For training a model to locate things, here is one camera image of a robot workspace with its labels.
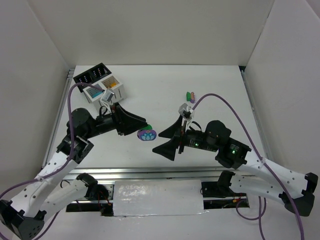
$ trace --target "small toy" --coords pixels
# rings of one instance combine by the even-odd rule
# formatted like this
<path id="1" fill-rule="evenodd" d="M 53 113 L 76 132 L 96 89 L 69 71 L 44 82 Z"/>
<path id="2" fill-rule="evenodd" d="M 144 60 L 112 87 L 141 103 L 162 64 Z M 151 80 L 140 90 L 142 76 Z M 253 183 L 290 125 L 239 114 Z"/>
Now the small toy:
<path id="1" fill-rule="evenodd" d="M 187 91 L 186 92 L 186 101 L 190 102 L 190 100 L 191 100 L 191 93 Z"/>
<path id="2" fill-rule="evenodd" d="M 190 95 L 191 95 L 190 103 L 194 104 L 195 101 L 196 101 L 195 93 L 194 93 L 194 92 L 191 92 Z"/>
<path id="3" fill-rule="evenodd" d="M 136 133 L 138 139 L 142 140 L 142 141 L 153 141 L 156 139 L 157 137 L 157 133 L 155 130 L 152 129 L 152 126 L 150 124 L 148 124 L 148 126 L 140 129 L 137 133 Z"/>
<path id="4" fill-rule="evenodd" d="M 190 102 L 192 104 L 194 104 L 196 102 L 196 96 L 193 91 L 191 93 L 188 91 L 186 92 L 186 101 Z"/>
<path id="5" fill-rule="evenodd" d="M 117 85 L 117 83 L 116 83 L 116 82 L 113 82 L 113 83 L 110 84 L 109 88 L 113 88 L 113 87 L 115 87 L 116 85 Z"/>

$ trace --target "purple cable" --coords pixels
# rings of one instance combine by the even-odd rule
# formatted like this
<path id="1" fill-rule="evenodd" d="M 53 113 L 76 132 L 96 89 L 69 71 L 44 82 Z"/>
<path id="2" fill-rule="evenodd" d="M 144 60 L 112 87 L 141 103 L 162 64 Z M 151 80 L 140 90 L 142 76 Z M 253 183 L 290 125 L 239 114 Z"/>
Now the purple cable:
<path id="1" fill-rule="evenodd" d="M 264 207 L 263 207 L 263 211 L 262 211 L 262 213 L 261 213 L 261 217 L 265 214 L 266 209 L 267 209 L 267 199 L 264 197 L 263 200 L 264 200 Z M 243 216 L 243 215 L 239 212 L 239 205 L 240 205 L 242 202 L 244 202 L 244 201 L 246 201 L 246 199 L 242 199 L 242 200 L 238 201 L 238 203 L 237 203 L 236 206 L 235 206 L 236 212 L 240 215 L 240 217 L 242 217 L 242 218 L 245 219 L 245 220 L 249 220 L 249 221 L 258 220 L 258 219 L 259 219 L 259 216 L 254 217 L 254 218 L 249 218 L 249 217 Z"/>
<path id="2" fill-rule="evenodd" d="M 233 114 L 235 115 L 235 117 L 238 119 L 239 123 L 241 124 L 247 138 L 249 139 L 249 142 L 251 143 L 255 153 L 257 154 L 257 156 L 259 157 L 259 159 L 261 161 L 263 161 L 263 158 L 262 156 L 260 155 L 258 149 L 256 148 L 256 145 L 254 144 L 254 141 L 252 140 L 252 138 L 250 137 L 244 123 L 241 121 L 239 115 L 236 113 L 236 111 L 234 110 L 234 108 L 221 96 L 219 96 L 218 94 L 215 94 L 215 93 L 207 93 L 205 95 L 203 95 L 199 100 L 198 102 L 193 106 L 193 110 L 196 109 L 196 107 L 199 105 L 199 103 L 206 97 L 208 96 L 214 96 L 214 97 L 217 97 L 218 99 L 222 100 L 230 109 L 231 111 L 233 112 Z M 292 205 L 292 208 L 293 208 L 293 211 L 295 213 L 295 216 L 296 216 L 296 219 L 297 219 L 297 223 L 298 223 L 298 226 L 299 226 L 299 230 L 300 230 L 300 237 L 301 237 L 301 240 L 305 240 L 305 233 L 304 233 L 304 227 L 303 227 L 303 224 L 302 224 L 302 221 L 301 221 L 301 217 L 299 215 L 299 212 L 298 212 L 298 209 L 297 209 L 297 206 L 294 202 L 294 200 L 292 199 L 289 191 L 287 190 L 286 186 L 281 182 L 281 180 L 279 179 L 279 177 L 277 176 L 277 174 L 268 166 L 268 164 L 264 163 L 264 166 L 269 170 L 269 172 L 273 175 L 273 177 L 277 180 L 277 182 L 280 184 L 280 186 L 282 187 L 283 191 L 285 192 L 286 196 L 288 197 L 291 205 Z M 261 210 L 259 211 L 259 225 L 261 224 Z M 262 227 L 260 227 L 260 233 L 261 233 L 261 237 L 264 239 L 264 236 L 263 236 L 263 233 L 262 233 Z"/>
<path id="3" fill-rule="evenodd" d="M 79 211 L 82 212 L 82 208 L 81 208 L 80 202 L 78 200 L 75 200 L 75 202 L 78 205 Z"/>
<path id="4" fill-rule="evenodd" d="M 266 204 L 267 204 L 266 198 L 264 198 L 264 206 L 266 206 Z M 261 197 L 259 196 L 259 215 L 258 215 L 259 231 L 260 231 L 262 240 L 266 240 L 265 235 L 264 235 L 264 232 L 262 231 L 262 222 L 261 222 L 261 219 L 262 219 L 263 213 L 261 213 L 261 209 L 262 209 L 262 203 L 261 203 Z"/>
<path id="5" fill-rule="evenodd" d="M 84 83 L 84 82 L 78 82 L 74 85 L 72 85 L 69 89 L 68 92 L 68 96 L 67 96 L 67 109 L 68 109 L 68 116 L 69 116 L 69 128 L 70 128 L 70 135 L 71 135 L 71 149 L 70 149 L 70 154 L 66 160 L 66 162 L 62 165 L 62 167 L 60 167 L 59 169 L 57 169 L 56 171 L 53 171 L 52 173 L 49 173 L 48 175 L 42 176 L 43 179 L 48 179 L 50 177 L 52 177 L 53 175 L 59 173 L 60 171 L 62 171 L 62 169 L 64 169 L 68 163 L 70 162 L 70 160 L 72 159 L 72 156 L 74 154 L 74 150 L 75 150 L 75 136 L 74 136 L 74 123 L 72 121 L 72 112 L 71 112 L 71 93 L 72 91 L 75 89 L 75 87 L 77 86 L 86 86 L 86 87 L 91 87 L 100 91 L 105 91 L 104 89 L 102 89 L 101 87 L 98 86 L 93 86 L 91 84 L 88 83 Z M 0 194 L 0 200 L 3 198 L 3 196 L 5 194 L 7 194 L 8 192 L 10 192 L 13 189 L 16 189 L 18 187 L 21 187 L 23 185 L 29 185 L 29 184 L 33 184 L 36 182 L 40 182 L 40 180 L 38 179 L 32 179 L 32 180 L 28 180 L 28 181 L 24 181 L 21 183 L 18 183 L 14 186 L 9 187 L 7 190 L 5 190 L 3 193 Z M 56 219 L 58 213 L 55 214 L 54 218 L 52 219 L 52 221 L 50 222 L 50 224 L 48 225 L 48 227 L 46 228 L 46 230 L 43 232 L 43 234 L 41 234 L 38 238 L 36 238 L 36 240 L 38 240 L 39 238 L 41 238 L 51 227 L 53 221 Z M 2 238 L 3 240 L 9 240 L 8 238 L 6 238 L 1 232 L 0 232 L 0 238 Z"/>

